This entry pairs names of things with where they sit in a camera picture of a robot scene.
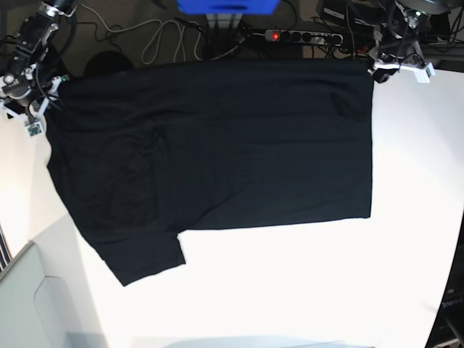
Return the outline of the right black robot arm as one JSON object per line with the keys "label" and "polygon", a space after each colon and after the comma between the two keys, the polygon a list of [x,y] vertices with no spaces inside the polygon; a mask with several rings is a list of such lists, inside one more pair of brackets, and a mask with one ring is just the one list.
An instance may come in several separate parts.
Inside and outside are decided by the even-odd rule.
{"label": "right black robot arm", "polygon": [[[75,37],[79,5],[79,1],[42,1],[14,40],[1,41],[14,47],[1,63],[1,111],[25,127],[37,127],[49,107],[61,109],[57,89],[68,76],[60,64]],[[71,28],[64,46],[56,50],[52,40],[61,18],[69,19]]]}

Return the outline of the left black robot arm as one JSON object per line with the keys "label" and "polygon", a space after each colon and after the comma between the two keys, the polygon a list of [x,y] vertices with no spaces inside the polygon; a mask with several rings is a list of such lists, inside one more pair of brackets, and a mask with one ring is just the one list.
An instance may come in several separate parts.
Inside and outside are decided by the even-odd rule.
{"label": "left black robot arm", "polygon": [[433,15],[443,15],[460,7],[461,1],[385,1],[385,19],[374,26],[375,46],[370,76],[377,83],[386,82],[395,73],[412,72],[418,83],[430,83],[435,76],[433,63],[421,48],[421,34]]}

